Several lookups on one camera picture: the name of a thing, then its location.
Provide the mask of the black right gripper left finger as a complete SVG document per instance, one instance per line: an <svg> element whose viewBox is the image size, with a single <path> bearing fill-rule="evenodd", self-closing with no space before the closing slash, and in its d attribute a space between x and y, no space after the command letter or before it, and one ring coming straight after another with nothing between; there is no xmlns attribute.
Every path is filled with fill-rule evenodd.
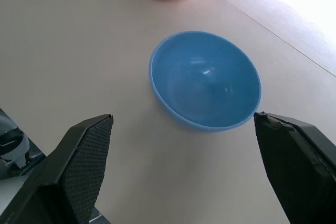
<svg viewBox="0 0 336 224"><path fill-rule="evenodd" d="M89 224L106 169L113 116L71 127L0 215L0 224Z"/></svg>

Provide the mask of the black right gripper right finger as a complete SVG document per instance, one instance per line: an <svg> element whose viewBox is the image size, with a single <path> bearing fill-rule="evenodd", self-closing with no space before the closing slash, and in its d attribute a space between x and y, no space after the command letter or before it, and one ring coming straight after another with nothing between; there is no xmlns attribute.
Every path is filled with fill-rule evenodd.
<svg viewBox="0 0 336 224"><path fill-rule="evenodd" d="M316 126L254 114L269 182L290 224L336 224L336 145Z"/></svg>

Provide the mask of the silver robot body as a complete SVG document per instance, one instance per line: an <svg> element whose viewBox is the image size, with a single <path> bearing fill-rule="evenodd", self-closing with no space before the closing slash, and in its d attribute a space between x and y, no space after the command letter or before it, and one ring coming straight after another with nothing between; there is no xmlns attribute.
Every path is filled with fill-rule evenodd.
<svg viewBox="0 0 336 224"><path fill-rule="evenodd" d="M0 109L0 180L27 175L46 155Z"/></svg>

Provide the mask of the blue plastic bowl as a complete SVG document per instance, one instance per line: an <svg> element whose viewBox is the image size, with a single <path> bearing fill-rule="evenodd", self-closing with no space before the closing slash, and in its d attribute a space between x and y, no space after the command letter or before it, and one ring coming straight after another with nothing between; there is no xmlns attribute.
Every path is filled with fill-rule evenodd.
<svg viewBox="0 0 336 224"><path fill-rule="evenodd" d="M149 79L166 113L201 132L240 127L253 117L262 97L251 59L229 40L205 31L163 39L152 52Z"/></svg>

